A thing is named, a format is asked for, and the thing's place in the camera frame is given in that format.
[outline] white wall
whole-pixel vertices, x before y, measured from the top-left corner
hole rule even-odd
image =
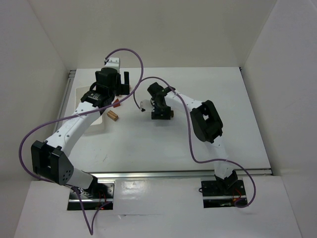
[[[57,117],[67,71],[27,0],[0,0],[0,231],[13,237],[31,181],[21,168],[18,147],[23,136]],[[25,145],[52,132],[43,128]]]
[[[241,66],[276,0],[29,0],[68,69],[128,47],[147,67]],[[124,67],[139,67],[131,54]]]
[[[279,0],[242,71],[304,238],[317,234],[316,6],[317,0]]]

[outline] white floor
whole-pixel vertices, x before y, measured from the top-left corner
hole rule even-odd
[[[114,210],[101,211],[96,238],[300,238],[280,177],[254,177],[257,196],[244,209],[203,208],[200,180],[150,179],[115,185]],[[247,198],[253,189],[245,177]],[[67,211],[69,189],[31,183],[15,238],[90,237],[81,211]],[[87,211],[89,221],[94,211]]]
[[[96,70],[100,69],[77,70],[66,116],[74,112],[76,88],[91,85]],[[136,85],[140,70],[121,69],[121,74],[123,71],[130,72],[130,84]],[[247,169],[270,168],[239,68],[145,68],[146,76],[162,77],[196,100],[213,101],[224,124],[223,140],[229,158]],[[153,82],[141,84],[136,93],[138,102],[150,99],[147,87]],[[192,161],[184,113],[176,111],[171,121],[151,120],[150,114],[137,109],[132,98],[111,110],[119,115],[119,120],[114,122],[105,116],[105,130],[83,135],[72,150],[70,160],[78,169],[86,172],[213,169],[212,164]],[[211,159],[204,144],[194,135],[193,142],[198,160]]]

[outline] white container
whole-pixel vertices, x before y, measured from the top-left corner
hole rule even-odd
[[[80,99],[83,97],[85,93],[89,91],[90,86],[80,87],[76,88],[76,97],[75,97],[75,109],[78,107],[78,104],[80,103]],[[96,132],[96,131],[102,131],[105,129],[105,123],[104,123],[104,115],[101,115],[97,120],[95,120],[90,127],[85,131],[86,133],[90,132]]]

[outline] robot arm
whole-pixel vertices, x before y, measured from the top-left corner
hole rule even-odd
[[[121,84],[119,58],[109,58],[105,67],[96,72],[96,82],[81,98],[73,115],[105,107],[112,103],[115,95],[129,93],[128,72],[124,73],[124,84]],[[103,112],[104,110],[78,115],[67,120],[44,142],[35,141],[31,147],[33,171],[59,185],[79,187],[91,196],[98,195],[100,190],[106,190],[95,176],[75,168],[68,159],[78,139]]]
[[[205,144],[215,158],[227,159],[228,155],[222,141],[223,124],[212,101],[201,102],[178,92],[175,88],[173,90],[182,97],[186,104],[196,137]],[[152,119],[171,119],[174,117],[172,109],[185,112],[182,101],[170,88],[163,88],[158,83],[153,83],[149,86],[148,92],[152,97],[151,106],[145,108],[144,105],[149,105],[145,100],[141,102],[140,106],[143,112],[151,110]],[[214,162],[214,173],[224,189],[231,187],[238,179],[236,172],[228,162]]]

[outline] wooden block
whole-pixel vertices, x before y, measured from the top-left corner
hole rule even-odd
[[[114,108],[120,107],[120,103],[118,103],[117,105],[114,105],[113,107],[114,107]]]
[[[107,116],[110,117],[113,121],[117,121],[119,119],[118,115],[113,111],[107,112]]]

